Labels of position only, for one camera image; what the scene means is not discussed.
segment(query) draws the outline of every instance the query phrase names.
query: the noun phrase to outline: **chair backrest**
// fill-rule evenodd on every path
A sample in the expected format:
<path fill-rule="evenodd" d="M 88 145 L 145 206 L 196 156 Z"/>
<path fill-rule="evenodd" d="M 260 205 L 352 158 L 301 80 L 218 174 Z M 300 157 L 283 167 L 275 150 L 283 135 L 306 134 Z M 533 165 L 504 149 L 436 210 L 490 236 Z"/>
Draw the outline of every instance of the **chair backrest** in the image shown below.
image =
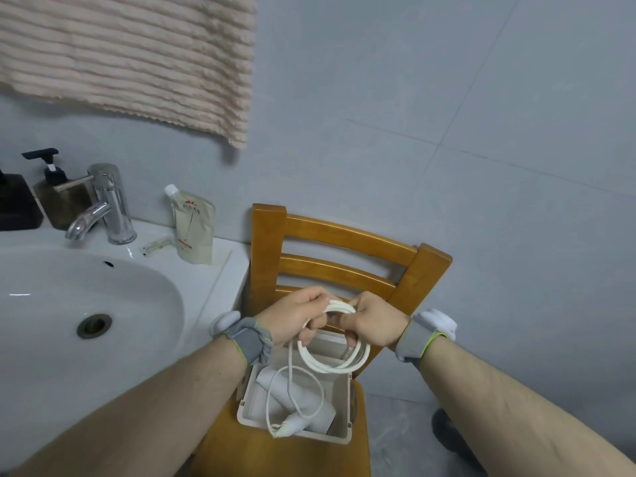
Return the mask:
<path fill-rule="evenodd" d="M 352 268 L 313 257 L 284 254 L 285 237 L 307 239 L 352 249 L 406 266 L 397 284 Z M 373 233 L 311 217 L 287 214 L 284 206 L 252 205 L 252 263 L 250 269 L 249 307 L 256 315 L 286 294 L 292 286 L 277 284 L 278 274 L 310 277 L 343 284 L 381 296 L 397 309 L 411 315 L 440 280 L 453 258 L 427 244 L 419 248 Z M 373 347 L 366 364 L 381 348 Z M 354 374 L 356 377 L 364 367 Z"/>

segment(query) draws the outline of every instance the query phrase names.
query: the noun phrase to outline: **shoe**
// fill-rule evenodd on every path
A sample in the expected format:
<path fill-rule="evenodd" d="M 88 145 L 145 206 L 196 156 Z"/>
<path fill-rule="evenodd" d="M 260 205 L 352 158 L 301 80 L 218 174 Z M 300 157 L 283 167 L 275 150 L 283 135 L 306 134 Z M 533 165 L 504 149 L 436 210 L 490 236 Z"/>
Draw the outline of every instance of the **shoe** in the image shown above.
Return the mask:
<path fill-rule="evenodd" d="M 433 426 L 433 435 L 435 435 L 435 438 L 446 450 L 459 455 L 459 457 L 473 469 L 484 474 L 486 473 L 479 463 L 479 460 L 477 460 L 477 457 L 473 454 L 473 451 L 468 447 L 464 437 L 462 437 L 459 430 L 455 428 L 455 425 L 450 421 L 449 415 L 443 408 L 438 409 L 433 414 L 431 425 Z"/>

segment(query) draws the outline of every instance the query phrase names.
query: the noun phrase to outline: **white cable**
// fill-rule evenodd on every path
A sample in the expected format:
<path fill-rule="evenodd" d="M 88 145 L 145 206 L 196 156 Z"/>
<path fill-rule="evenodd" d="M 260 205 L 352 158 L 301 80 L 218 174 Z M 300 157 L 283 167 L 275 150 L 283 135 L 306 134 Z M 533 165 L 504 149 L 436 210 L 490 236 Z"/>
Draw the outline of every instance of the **white cable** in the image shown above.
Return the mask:
<path fill-rule="evenodd" d="M 355 313 L 355 308 L 353 306 L 351 306 L 350 304 L 344 303 L 343 301 L 339 301 L 337 299 L 332 299 L 329 302 L 329 305 L 327 305 L 327 308 L 325 308 L 324 312 L 325 313 L 329 313 L 329 312 Z M 294 404 L 294 408 L 296 409 L 296 412 L 298 412 L 298 415 L 300 417 L 306 418 L 307 420 L 310 420 L 311 418 L 314 418 L 316 415 L 318 415 L 318 412 L 320 412 L 320 410 L 322 409 L 322 405 L 324 404 L 324 388 L 322 387 L 322 384 L 320 383 L 318 378 L 316 378 L 316 376 L 311 371 L 306 370 L 305 368 L 302 368 L 302 367 L 297 366 L 297 365 L 292 365 L 293 346 L 294 345 L 292 344 L 292 342 L 290 342 L 289 343 L 288 356 L 287 356 L 287 365 L 279 368 L 276 371 L 276 373 L 272 377 L 272 380 L 270 381 L 270 384 L 269 384 L 269 386 L 267 388 L 267 398 L 265 399 L 265 420 L 266 420 L 266 423 L 267 423 L 267 430 L 269 430 L 270 434 L 274 438 L 279 436 L 278 432 L 280 431 L 281 427 L 283 425 L 285 425 L 285 423 L 287 422 L 287 420 L 285 420 L 285 422 L 283 422 L 281 425 L 271 424 L 270 423 L 270 398 L 271 398 L 271 395 L 272 395 L 272 384 L 274 383 L 274 379 L 284 369 L 289 369 L 289 377 L 288 377 L 288 382 L 287 382 L 287 392 L 288 392 L 288 395 L 290 397 L 291 402 Z M 360 351 L 360 348 L 362 347 L 362 343 L 360 342 L 360 339 L 358 339 L 358 341 L 357 341 L 357 343 L 355 345 L 354 351 L 353 351 L 353 353 L 351 353 L 349 358 L 347 358 L 346 361 L 341 363 L 340 365 L 338 365 L 336 367 L 331 367 L 331 366 L 325 365 L 324 363 L 319 362 L 313 356 L 311 356 L 311 353 L 309 353 L 307 351 L 307 349 L 303 346 L 303 344 L 300 342 L 300 340 L 298 340 L 297 346 L 298 346 L 298 353 L 300 353 L 300 357 L 303 359 L 303 361 L 305 362 L 307 367 L 309 367 L 309 369 L 313 370 L 316 373 L 338 373 L 338 374 L 351 373 L 351 372 L 353 372 L 353 371 L 355 371 L 357 369 L 360 369 L 362 367 L 362 365 L 364 365 L 364 363 L 366 363 L 367 359 L 369 358 L 369 353 L 371 352 L 371 345 L 370 344 L 365 344 L 364 353 L 362 354 L 362 357 L 356 363 L 354 363 L 352 366 L 349 366 L 349 365 L 351 365 L 354 362 L 355 357 L 357 356 L 357 354 Z M 310 415 L 306 415 L 306 414 L 304 414 L 302 412 L 302 410 L 300 410 L 300 406 L 298 405 L 298 402 L 296 401 L 296 399 L 292 395 L 291 385 L 292 385 L 292 374 L 293 374 L 293 370 L 294 369 L 300 370 L 303 373 L 306 373 L 307 375 L 312 377 L 314 379 L 314 382 L 316 382 L 316 384 L 318 384 L 318 387 L 320 388 L 320 392 L 321 392 L 320 405 L 318 405 L 318 408 L 316 408 L 314 413 L 311 413 Z"/>

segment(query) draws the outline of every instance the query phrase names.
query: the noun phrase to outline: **soap bottle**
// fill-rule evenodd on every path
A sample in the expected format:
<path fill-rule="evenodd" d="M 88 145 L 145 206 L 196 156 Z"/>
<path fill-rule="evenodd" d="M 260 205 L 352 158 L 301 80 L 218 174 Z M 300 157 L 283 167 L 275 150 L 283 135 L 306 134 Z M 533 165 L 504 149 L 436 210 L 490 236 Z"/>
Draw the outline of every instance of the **soap bottle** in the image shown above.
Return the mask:
<path fill-rule="evenodd" d="M 0 231 L 36 229 L 43 219 L 24 177 L 0 170 Z"/>
<path fill-rule="evenodd" d="M 67 183 L 69 178 L 53 163 L 53 156 L 59 154 L 52 147 L 40 151 L 24 152 L 25 159 L 42 159 L 46 163 L 44 179 L 35 183 L 33 191 L 39 199 L 46 216 L 55 229 L 66 231 L 77 217 L 91 206 L 90 195 L 85 184 L 70 187 L 61 192 L 55 186 Z"/>

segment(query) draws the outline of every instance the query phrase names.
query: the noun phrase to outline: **chair seat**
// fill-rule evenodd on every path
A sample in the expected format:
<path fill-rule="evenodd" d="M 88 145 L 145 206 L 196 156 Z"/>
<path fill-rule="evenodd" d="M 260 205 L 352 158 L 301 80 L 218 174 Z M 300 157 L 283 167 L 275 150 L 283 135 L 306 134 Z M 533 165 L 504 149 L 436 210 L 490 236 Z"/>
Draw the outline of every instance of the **chair seat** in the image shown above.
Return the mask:
<path fill-rule="evenodd" d="M 357 415 L 347 445 L 302 437 L 273 439 L 239 424 L 239 402 L 227 401 L 196 451 L 192 477 L 370 477 L 371 460 L 362 386 L 353 382 Z"/>

